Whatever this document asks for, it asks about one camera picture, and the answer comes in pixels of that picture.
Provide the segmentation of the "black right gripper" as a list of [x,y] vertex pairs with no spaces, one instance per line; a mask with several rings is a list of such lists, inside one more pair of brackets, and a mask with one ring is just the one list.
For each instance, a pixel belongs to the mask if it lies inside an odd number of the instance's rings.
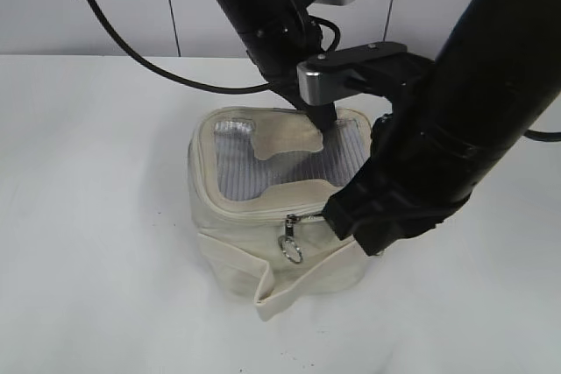
[[434,229],[471,198],[430,203],[389,179],[370,156],[352,180],[325,203],[322,217],[341,241],[351,237],[368,256]]

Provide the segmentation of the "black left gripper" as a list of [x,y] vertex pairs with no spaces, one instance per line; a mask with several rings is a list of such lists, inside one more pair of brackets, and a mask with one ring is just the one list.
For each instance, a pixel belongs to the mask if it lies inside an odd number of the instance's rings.
[[337,121],[335,104],[311,106],[300,95],[297,65],[319,54],[323,35],[318,24],[304,12],[290,12],[243,34],[243,44],[253,64],[273,92],[304,111],[310,122],[322,133],[331,131]]

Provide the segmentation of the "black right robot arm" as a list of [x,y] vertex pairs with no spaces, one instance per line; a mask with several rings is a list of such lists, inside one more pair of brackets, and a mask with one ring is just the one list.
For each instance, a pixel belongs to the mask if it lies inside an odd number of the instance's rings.
[[454,215],[560,93],[560,0],[472,0],[323,218],[369,256]]

